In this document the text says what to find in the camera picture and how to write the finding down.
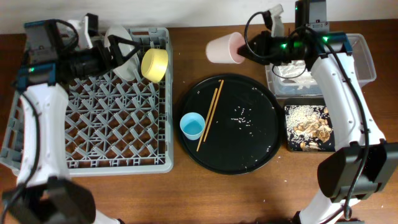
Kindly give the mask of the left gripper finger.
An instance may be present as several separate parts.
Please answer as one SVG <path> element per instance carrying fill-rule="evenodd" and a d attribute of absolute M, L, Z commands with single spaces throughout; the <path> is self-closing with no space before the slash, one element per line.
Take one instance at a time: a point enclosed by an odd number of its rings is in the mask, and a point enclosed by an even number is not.
<path fill-rule="evenodd" d="M 127 44 L 130 46 L 134 47 L 134 50 L 139 50 L 140 48 L 140 44 L 138 42 L 135 42 L 133 40 L 128 40 L 116 35 L 109 35 L 108 36 L 108 40 L 109 40 L 109 46 L 110 47 L 118 47 L 119 44 Z"/>
<path fill-rule="evenodd" d="M 134 50 L 133 46 L 118 46 L 109 47 L 109 51 L 114 60 L 114 64 L 117 65 L 115 68 L 131 68 L 136 69 L 140 66 L 138 57 L 139 50 Z"/>

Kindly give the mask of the yellow bowl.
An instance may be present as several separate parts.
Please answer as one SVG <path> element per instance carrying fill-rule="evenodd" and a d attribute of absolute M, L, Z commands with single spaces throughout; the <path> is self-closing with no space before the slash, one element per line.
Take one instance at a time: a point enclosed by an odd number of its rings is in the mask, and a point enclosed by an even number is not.
<path fill-rule="evenodd" d="M 160 82 L 167 70 L 169 56 L 164 49 L 149 49 L 142 58 L 142 76 L 153 83 Z"/>

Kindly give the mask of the blue cup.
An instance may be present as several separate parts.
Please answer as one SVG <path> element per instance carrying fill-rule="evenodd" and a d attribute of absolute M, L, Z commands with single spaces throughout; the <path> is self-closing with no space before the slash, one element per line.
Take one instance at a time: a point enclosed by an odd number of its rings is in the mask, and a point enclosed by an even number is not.
<path fill-rule="evenodd" d="M 199 113 L 190 112 L 182 116 L 180 129 L 185 137 L 195 141 L 201 137 L 205 128 L 205 119 Z"/>

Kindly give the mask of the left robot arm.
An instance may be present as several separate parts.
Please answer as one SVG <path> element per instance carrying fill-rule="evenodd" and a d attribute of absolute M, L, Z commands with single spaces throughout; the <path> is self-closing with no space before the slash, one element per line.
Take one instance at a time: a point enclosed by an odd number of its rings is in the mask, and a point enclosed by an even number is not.
<path fill-rule="evenodd" d="M 3 214 L 20 223 L 114 223 L 97 210 L 92 193 L 71 181 L 65 160 L 68 86 L 77 79 L 102 76 L 126 63 L 140 45 L 109 36 L 78 50 L 79 34 L 62 40 L 60 20 L 28 22 L 28 49 L 15 88 L 24 110 L 24 148 L 14 189 L 4 192 Z"/>

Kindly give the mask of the pink cup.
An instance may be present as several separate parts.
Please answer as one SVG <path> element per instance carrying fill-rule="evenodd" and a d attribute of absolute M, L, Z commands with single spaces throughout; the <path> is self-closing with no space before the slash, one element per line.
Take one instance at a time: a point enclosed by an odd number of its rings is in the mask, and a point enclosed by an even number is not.
<path fill-rule="evenodd" d="M 243 63 L 245 58 L 238 54 L 238 49 L 244 44 L 244 37 L 239 32 L 233 32 L 208 42 L 206 57 L 212 63 Z"/>

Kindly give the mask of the grey plate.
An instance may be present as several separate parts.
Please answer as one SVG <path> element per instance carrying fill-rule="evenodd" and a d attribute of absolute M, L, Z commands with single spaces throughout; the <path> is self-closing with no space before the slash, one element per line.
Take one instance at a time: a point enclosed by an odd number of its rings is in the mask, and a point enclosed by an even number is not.
<path fill-rule="evenodd" d="M 125 44 L 120 42 L 119 40 L 114 39 L 116 41 L 116 49 L 121 53 L 121 62 L 122 64 L 118 64 L 116 68 L 113 69 L 113 72 L 121 79 L 126 81 L 133 81 L 135 78 L 134 71 L 139 66 L 139 60 L 137 57 L 137 52 L 139 50 L 139 46 L 131 43 L 132 38 L 123 26 L 121 25 L 113 25 L 111 26 L 105 33 L 104 38 L 104 46 L 108 47 L 111 50 L 112 43 L 109 40 L 109 36 L 119 37 L 120 39 L 128 40 L 130 43 Z"/>

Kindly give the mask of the white napkin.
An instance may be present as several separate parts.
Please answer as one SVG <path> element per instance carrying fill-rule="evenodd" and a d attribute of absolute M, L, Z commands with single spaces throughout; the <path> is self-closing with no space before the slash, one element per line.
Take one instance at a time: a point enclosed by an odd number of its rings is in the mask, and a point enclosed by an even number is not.
<path fill-rule="evenodd" d="M 295 60 L 289 64 L 278 66 L 274 69 L 275 74 L 279 76 L 282 83 L 287 84 L 314 84 L 315 79 L 312 77 L 311 72 L 306 68 L 304 60 Z"/>

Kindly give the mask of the wooden chopstick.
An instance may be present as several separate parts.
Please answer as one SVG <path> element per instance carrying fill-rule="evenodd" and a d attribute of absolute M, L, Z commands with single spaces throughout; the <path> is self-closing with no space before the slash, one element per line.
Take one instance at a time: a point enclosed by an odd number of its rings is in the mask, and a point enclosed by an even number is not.
<path fill-rule="evenodd" d="M 200 136 L 200 139 L 199 139 L 199 142 L 198 142 L 198 146 L 197 146 L 196 152 L 199 151 L 200 146 L 201 146 L 201 143 L 202 143 L 202 141 L 203 141 L 203 137 L 204 137 L 204 135 L 205 135 L 205 130 L 206 130 L 206 127 L 207 127 L 207 125 L 208 125 L 208 121 L 209 121 L 209 118 L 210 118 L 210 114 L 211 114 L 211 111 L 212 111 L 212 108 L 213 108 L 213 105 L 214 105 L 214 103 L 215 103 L 215 99 L 216 99 L 216 96 L 217 96 L 217 92 L 218 92 L 218 88 L 215 88 L 214 93 L 213 93 L 213 97 L 212 97 L 212 100 L 211 100 L 211 103 L 210 103 L 210 106 L 209 106 L 209 109 L 208 109 L 208 112 L 207 112 L 207 115 L 206 115 L 205 127 L 204 127 L 204 130 L 203 130 L 203 132 L 202 132 L 202 134 L 201 134 L 201 136 Z"/>
<path fill-rule="evenodd" d="M 211 124 L 212 124 L 212 121 L 213 121 L 213 117 L 214 117 L 214 114 L 215 114 L 215 111 L 216 111 L 216 107 L 217 107 L 217 104 L 218 104 L 218 101 L 219 101 L 219 98 L 220 98 L 220 95 L 221 95 L 221 91 L 222 91 L 222 88 L 223 88 L 224 80 L 219 80 L 219 82 L 220 82 L 220 87 L 218 88 L 217 95 L 216 95 L 216 98 L 215 98 L 215 102 L 213 103 L 213 107 L 212 107 L 211 114 L 210 114 L 210 120 L 209 120 L 208 126 L 206 128 L 205 138 L 204 138 L 203 142 L 206 142 L 207 135 L 209 133 L 209 130 L 210 130 L 210 127 L 211 127 Z"/>

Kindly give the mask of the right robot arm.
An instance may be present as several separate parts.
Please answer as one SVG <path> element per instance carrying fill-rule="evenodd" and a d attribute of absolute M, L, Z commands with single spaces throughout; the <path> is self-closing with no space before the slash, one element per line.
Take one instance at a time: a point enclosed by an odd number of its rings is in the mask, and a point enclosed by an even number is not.
<path fill-rule="evenodd" d="M 335 152 L 317 170 L 319 191 L 294 223 L 349 220 L 352 207 L 380 192 L 397 168 L 397 144 L 387 142 L 364 99 L 344 32 L 331 32 L 325 1 L 297 1 L 295 29 L 284 33 L 283 8 L 261 12 L 266 31 L 246 40 L 238 54 L 261 65 L 303 60 L 329 110 Z"/>

